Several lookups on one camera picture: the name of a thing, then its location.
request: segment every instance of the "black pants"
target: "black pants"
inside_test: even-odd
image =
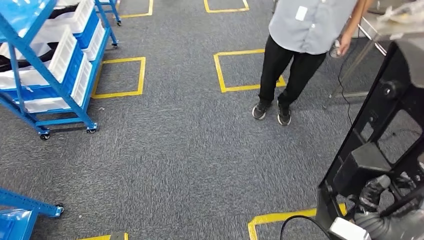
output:
[[[271,36],[265,46],[262,77],[260,78],[259,98],[261,101],[271,103],[274,100],[274,90],[283,71],[290,60],[290,77],[285,90],[278,96],[278,103],[288,108],[302,93],[306,84],[315,74],[317,69],[326,59],[326,53],[312,55],[298,53],[280,47]]]

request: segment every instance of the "black machine frame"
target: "black machine frame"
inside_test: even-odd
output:
[[[390,44],[368,96],[318,186],[316,220],[326,229],[330,228],[336,217],[343,217],[337,196],[358,196],[367,181],[381,174],[387,174],[392,179],[389,189],[395,199],[391,206],[380,213],[382,217],[391,215],[424,193],[424,171],[419,163],[419,159],[424,157],[424,134],[395,163],[388,161],[379,148],[380,138],[401,110],[416,121],[421,132],[424,129],[424,88],[413,84],[412,78],[416,78],[417,74],[411,74],[412,64],[422,64],[424,61],[415,62],[415,57],[414,60],[407,56],[408,51],[414,51],[408,43]],[[419,71],[418,76],[424,78],[424,69]],[[372,128],[368,139],[363,136],[366,126]],[[405,195],[400,191],[400,183],[395,181],[402,173],[412,176],[410,179],[414,185],[414,189]],[[344,218],[351,219],[352,212],[351,209]]]

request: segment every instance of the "gray carpet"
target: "gray carpet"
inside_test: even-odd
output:
[[[257,91],[221,93],[213,58],[264,47],[272,1],[248,3],[250,11],[206,13],[202,0],[154,0],[153,16],[113,27],[120,47],[104,58],[146,57],[144,90],[92,99],[95,134],[60,131],[40,141],[0,106],[0,186],[65,204],[60,219],[37,221],[32,239],[126,231],[132,240],[247,240],[254,216],[316,205],[315,187],[350,126],[343,100],[321,108],[342,60],[325,61],[293,105],[290,127],[278,125],[276,106],[265,120],[254,120]],[[243,3],[209,0],[209,6]],[[148,0],[120,6],[122,14],[147,9]],[[358,41],[353,55],[363,44]],[[346,88],[369,88],[382,59],[373,51]],[[262,60],[262,54],[223,57],[225,83],[257,84]],[[138,71],[135,63],[104,66],[97,93],[135,91]],[[258,239],[278,239],[280,225],[258,226]],[[322,238],[308,223],[300,225],[290,227],[288,239]]]

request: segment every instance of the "hand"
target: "hand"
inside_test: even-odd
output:
[[[340,48],[337,51],[337,55],[344,56],[349,50],[349,47],[351,45],[351,41],[352,41],[352,34],[347,34],[345,32],[343,34],[343,36],[341,36]]]

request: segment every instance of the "black sneaker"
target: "black sneaker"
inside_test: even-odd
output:
[[[268,109],[270,109],[271,104],[264,102],[264,101],[259,101],[256,106],[254,106],[253,110],[252,110],[252,115],[255,119],[257,120],[262,120],[265,118],[265,115],[267,114]]]
[[[283,107],[280,104],[278,105],[279,114],[277,116],[279,124],[282,126],[288,126],[292,122],[292,111],[289,107]]]

